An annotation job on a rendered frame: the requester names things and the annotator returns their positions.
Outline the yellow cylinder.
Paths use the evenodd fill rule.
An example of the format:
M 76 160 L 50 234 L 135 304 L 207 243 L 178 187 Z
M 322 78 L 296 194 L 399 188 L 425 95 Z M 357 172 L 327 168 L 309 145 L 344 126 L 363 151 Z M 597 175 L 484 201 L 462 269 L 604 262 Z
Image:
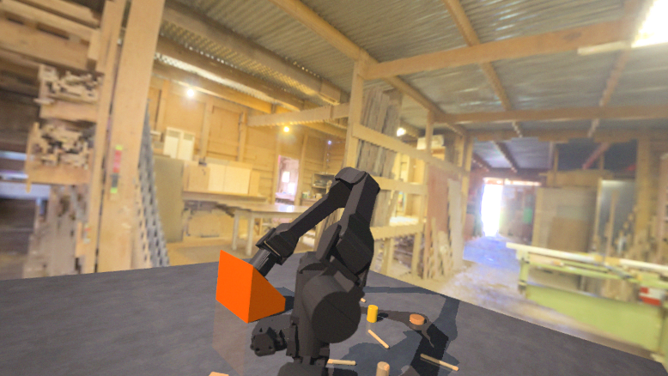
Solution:
M 367 321 L 371 323 L 377 322 L 378 307 L 374 305 L 368 306 Z

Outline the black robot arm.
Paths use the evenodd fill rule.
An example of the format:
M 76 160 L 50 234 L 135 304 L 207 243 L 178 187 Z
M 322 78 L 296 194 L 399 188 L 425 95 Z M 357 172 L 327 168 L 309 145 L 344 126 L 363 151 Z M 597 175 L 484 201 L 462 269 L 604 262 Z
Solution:
M 317 251 L 306 252 L 297 267 L 294 304 L 306 312 L 315 335 L 323 342 L 347 340 L 360 323 L 359 301 L 365 294 L 362 289 L 374 255 L 370 221 L 379 192 L 380 185 L 369 173 L 343 168 L 328 193 L 294 221 L 281 223 L 265 234 L 248 262 L 265 278 L 275 264 L 283 265 L 302 235 L 336 209 L 344 208 L 341 219 L 321 235 Z M 296 324 L 293 320 L 289 323 L 289 318 L 290 314 L 282 314 L 258 321 L 250 345 L 255 355 L 287 349 L 286 356 L 296 356 Z

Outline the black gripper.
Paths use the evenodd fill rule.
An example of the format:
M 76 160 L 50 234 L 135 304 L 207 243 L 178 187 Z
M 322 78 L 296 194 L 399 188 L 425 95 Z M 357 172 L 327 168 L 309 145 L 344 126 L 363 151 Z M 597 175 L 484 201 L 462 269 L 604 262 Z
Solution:
M 328 376 L 325 365 L 329 360 L 330 344 L 317 338 L 306 312 L 295 304 L 289 323 L 291 320 L 296 324 L 296 356 L 292 357 L 294 362 L 280 367 L 277 376 Z

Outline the orange round disc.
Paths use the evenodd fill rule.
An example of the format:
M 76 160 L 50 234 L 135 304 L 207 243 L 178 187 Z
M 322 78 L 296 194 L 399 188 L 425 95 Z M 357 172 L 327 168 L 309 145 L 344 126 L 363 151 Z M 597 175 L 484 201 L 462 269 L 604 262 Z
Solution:
M 410 322 L 412 324 L 423 324 L 424 323 L 424 318 L 423 316 L 419 314 L 412 314 L 410 315 Z

